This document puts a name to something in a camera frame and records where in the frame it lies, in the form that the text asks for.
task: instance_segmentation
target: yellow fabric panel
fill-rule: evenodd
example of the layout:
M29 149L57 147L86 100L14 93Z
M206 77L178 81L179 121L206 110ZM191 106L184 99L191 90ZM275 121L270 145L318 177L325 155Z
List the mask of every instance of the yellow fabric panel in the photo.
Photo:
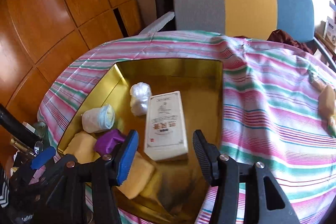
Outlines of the yellow fabric panel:
M277 29L277 0L225 0L225 35L266 40Z

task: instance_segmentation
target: wooden cabinet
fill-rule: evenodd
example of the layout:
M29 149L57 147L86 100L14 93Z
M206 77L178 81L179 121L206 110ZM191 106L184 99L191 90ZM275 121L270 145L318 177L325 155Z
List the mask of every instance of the wooden cabinet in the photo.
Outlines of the wooden cabinet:
M0 0L0 103L20 122L35 122L44 94L68 65L141 27L136 0ZM3 166L14 151L9 139L1 128Z

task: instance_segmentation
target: yellow sponge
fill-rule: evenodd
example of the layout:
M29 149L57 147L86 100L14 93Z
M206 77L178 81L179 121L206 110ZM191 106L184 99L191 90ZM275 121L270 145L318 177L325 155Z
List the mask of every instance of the yellow sponge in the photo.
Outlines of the yellow sponge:
M128 199L135 198L145 188L153 172L154 166L136 152L127 179L117 188Z
M90 134L81 131L73 137L64 154L73 154L80 164L92 162L96 141Z
M100 155L97 152L95 152L92 161L96 161L99 158L100 158Z

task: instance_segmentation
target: metal screw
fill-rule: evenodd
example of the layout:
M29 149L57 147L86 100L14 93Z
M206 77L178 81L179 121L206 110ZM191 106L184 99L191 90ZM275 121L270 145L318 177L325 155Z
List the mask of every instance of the metal screw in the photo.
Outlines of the metal screw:
M230 159L230 157L228 155L225 155L225 154L221 154L219 156L219 158L222 160L222 161L228 161Z
M73 160L67 162L67 167L72 168L75 167L75 162Z
M112 156L111 156L111 154L105 154L105 155L103 155L103 160L110 160L110 159L112 159Z
M256 167L258 167L260 169L263 169L265 167L265 164L262 163L261 161L258 161L255 165L256 165Z

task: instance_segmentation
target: blue gripper pad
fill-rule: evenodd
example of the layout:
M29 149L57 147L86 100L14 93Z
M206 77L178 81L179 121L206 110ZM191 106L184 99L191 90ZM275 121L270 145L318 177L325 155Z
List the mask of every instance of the blue gripper pad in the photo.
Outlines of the blue gripper pad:
M115 157L115 163L118 164L117 171L117 183L121 185L128 176L128 172L131 168L135 152L138 149L139 144L139 134L135 130L130 130L126 140L122 144L121 148L118 151L117 156Z
M38 170L43 165L47 163L53 156L55 156L56 150L52 146L44 149L41 153L39 153L33 160L31 161L30 168L32 170Z

